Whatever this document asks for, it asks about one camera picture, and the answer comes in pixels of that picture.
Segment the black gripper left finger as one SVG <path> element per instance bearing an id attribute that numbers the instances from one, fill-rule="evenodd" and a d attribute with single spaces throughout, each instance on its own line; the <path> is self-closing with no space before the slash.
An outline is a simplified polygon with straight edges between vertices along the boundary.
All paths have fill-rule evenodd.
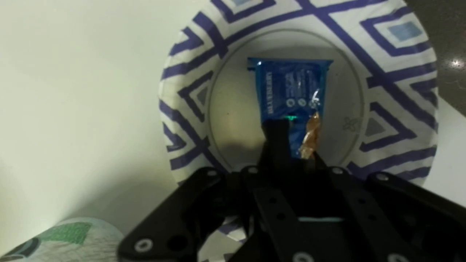
<path id="1" fill-rule="evenodd" d="M 205 242 L 230 217 L 246 241 L 224 262 L 293 262 L 306 251 L 291 204 L 306 164 L 290 153 L 290 130 L 287 120 L 264 124 L 267 142 L 255 166 L 195 171 L 124 238 L 118 262 L 201 262 Z"/>

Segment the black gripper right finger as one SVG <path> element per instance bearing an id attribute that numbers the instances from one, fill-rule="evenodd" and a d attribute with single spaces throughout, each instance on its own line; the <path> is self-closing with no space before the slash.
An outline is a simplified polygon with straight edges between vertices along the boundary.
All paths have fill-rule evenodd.
<path id="1" fill-rule="evenodd" d="M 319 155 L 313 162 L 369 262 L 466 262 L 462 206 L 386 172 L 358 180 Z"/>

